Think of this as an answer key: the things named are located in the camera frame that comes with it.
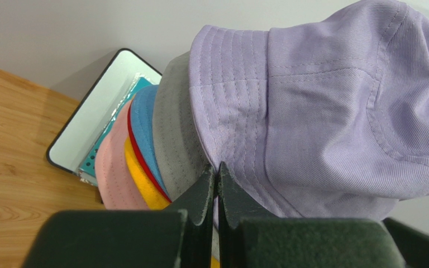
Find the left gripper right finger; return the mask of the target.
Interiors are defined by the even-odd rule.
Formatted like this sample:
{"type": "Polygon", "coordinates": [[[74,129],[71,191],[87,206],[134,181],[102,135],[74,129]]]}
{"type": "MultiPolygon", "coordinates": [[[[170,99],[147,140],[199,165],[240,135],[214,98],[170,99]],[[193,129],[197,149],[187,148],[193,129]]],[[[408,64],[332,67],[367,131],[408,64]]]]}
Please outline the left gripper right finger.
{"type": "Polygon", "coordinates": [[[403,267],[385,227],[368,219],[279,218],[218,172],[222,267],[403,267]]]}

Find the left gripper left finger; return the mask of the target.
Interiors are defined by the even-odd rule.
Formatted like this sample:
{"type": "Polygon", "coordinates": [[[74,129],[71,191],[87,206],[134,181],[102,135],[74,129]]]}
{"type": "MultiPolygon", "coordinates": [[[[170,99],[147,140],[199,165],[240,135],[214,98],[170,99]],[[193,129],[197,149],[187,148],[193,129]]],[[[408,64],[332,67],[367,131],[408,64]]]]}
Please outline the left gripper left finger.
{"type": "Polygon", "coordinates": [[[23,267],[210,267],[216,172],[163,210],[66,210],[40,228],[23,267]]]}

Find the grey hat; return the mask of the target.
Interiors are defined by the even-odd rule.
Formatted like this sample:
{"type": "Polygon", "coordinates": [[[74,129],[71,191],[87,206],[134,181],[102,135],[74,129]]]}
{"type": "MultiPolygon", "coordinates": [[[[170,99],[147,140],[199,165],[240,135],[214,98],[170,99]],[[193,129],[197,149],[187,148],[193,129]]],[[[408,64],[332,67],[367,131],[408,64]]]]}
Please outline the grey hat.
{"type": "Polygon", "coordinates": [[[209,163],[193,121],[188,65],[188,52],[168,64],[152,117],[155,157],[171,200],[188,190],[209,163]]]}

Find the pink bucket hat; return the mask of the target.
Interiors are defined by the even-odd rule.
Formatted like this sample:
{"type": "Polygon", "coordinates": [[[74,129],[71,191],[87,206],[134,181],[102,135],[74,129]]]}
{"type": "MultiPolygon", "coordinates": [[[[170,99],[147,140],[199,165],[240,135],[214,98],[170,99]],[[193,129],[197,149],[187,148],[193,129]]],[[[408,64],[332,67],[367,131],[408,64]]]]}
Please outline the pink bucket hat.
{"type": "Polygon", "coordinates": [[[127,115],[130,104],[123,108],[109,138],[103,143],[106,153],[97,161],[100,172],[98,190],[108,210],[149,208],[133,181],[125,160],[125,141],[128,138],[127,115]]]}

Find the blue hat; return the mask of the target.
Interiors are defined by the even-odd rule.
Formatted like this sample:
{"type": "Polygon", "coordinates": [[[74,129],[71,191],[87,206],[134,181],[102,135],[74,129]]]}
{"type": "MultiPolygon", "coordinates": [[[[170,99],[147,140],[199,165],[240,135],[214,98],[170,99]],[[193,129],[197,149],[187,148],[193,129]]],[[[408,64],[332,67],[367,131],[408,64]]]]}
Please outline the blue hat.
{"type": "Polygon", "coordinates": [[[161,189],[162,195],[168,197],[167,189],[161,177],[158,162],[155,156],[152,117],[154,113],[157,85],[141,88],[134,96],[130,106],[130,127],[141,156],[147,165],[155,184],[161,189]]]}

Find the lavender hat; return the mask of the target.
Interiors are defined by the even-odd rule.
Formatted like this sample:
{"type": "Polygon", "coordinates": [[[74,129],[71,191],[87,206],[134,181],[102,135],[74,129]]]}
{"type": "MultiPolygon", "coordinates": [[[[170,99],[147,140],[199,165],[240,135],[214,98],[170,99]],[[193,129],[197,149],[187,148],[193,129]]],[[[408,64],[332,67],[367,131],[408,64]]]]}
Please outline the lavender hat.
{"type": "Polygon", "coordinates": [[[382,220],[429,195],[429,19],[403,2],[269,31],[204,26],[189,93],[208,160],[277,216],[382,220]]]}

